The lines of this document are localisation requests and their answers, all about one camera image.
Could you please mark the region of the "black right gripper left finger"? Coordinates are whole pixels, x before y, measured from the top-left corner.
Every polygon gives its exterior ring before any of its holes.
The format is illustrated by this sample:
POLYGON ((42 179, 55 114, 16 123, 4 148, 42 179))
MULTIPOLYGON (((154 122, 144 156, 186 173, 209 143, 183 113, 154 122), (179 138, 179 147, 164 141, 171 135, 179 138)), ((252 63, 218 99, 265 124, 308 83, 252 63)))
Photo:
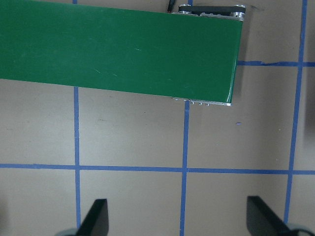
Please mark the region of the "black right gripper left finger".
POLYGON ((77 236, 107 236, 109 232, 108 204, 96 199, 76 232, 77 236))

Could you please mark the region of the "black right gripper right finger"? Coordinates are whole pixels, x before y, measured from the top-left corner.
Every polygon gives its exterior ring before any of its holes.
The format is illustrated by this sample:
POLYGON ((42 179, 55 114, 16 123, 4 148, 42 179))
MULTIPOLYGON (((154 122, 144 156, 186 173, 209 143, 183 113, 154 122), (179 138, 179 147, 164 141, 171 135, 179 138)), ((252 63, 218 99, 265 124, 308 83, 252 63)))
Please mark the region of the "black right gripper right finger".
POLYGON ((246 226, 251 236, 294 235, 259 196, 247 196, 246 226))

